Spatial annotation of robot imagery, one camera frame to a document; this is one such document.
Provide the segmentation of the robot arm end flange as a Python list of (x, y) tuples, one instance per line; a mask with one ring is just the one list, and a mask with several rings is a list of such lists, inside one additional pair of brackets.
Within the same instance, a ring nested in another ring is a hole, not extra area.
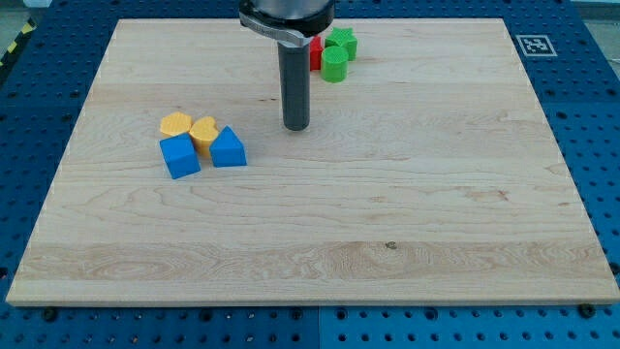
[(240, 0), (240, 24), (293, 47), (307, 46), (335, 17), (334, 0)]

